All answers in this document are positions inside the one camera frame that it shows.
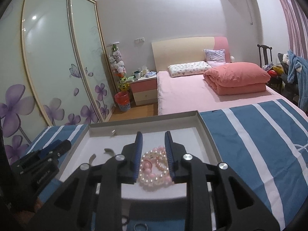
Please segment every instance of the purple pillow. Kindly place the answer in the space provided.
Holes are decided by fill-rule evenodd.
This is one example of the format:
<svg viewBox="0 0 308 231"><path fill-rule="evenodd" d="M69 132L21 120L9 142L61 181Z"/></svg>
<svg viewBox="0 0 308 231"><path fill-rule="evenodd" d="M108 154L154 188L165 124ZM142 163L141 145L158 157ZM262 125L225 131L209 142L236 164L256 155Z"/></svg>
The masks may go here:
<svg viewBox="0 0 308 231"><path fill-rule="evenodd" d="M225 59L225 49L221 50L211 50L211 49L205 49L205 61L212 67L217 67L220 65L226 64Z"/></svg>

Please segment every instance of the pink bedsheet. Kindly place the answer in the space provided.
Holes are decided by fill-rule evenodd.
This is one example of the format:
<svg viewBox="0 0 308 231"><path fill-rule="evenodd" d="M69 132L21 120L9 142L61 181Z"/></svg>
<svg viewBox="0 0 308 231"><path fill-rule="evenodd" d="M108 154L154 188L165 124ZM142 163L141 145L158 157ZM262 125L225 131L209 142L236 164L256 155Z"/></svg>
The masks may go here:
<svg viewBox="0 0 308 231"><path fill-rule="evenodd" d="M205 112L284 99L308 120L302 110L269 87L266 87L266 91L259 93L219 96L209 87L203 75L171 78L168 71L160 71L157 74L157 90L159 115L194 110Z"/></svg>

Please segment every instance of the headboard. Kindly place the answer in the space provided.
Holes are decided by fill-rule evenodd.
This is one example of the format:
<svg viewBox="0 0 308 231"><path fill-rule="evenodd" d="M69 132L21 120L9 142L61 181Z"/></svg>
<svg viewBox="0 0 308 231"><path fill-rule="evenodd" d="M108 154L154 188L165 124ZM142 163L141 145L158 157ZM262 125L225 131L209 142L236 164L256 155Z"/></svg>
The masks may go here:
<svg viewBox="0 0 308 231"><path fill-rule="evenodd" d="M152 42L156 71L166 71L172 64L204 61L204 49L226 50L226 62L231 62L226 37L191 37Z"/></svg>

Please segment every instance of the electrical outlet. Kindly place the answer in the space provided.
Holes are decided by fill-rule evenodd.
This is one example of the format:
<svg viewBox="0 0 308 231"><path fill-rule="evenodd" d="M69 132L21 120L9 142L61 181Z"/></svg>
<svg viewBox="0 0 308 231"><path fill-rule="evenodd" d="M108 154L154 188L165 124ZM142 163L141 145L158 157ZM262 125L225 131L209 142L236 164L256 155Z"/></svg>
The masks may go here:
<svg viewBox="0 0 308 231"><path fill-rule="evenodd" d="M144 37L135 39L135 43L144 42Z"/></svg>

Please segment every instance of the red trash bin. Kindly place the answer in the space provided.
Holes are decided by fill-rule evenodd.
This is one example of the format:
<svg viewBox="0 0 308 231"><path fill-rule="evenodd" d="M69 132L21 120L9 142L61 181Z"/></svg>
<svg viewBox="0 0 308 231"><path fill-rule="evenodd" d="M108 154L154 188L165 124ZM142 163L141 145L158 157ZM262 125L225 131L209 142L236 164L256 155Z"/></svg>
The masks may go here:
<svg viewBox="0 0 308 231"><path fill-rule="evenodd" d="M118 104L121 111L127 111L131 108L127 91L121 91L117 93L115 95L115 102Z"/></svg>

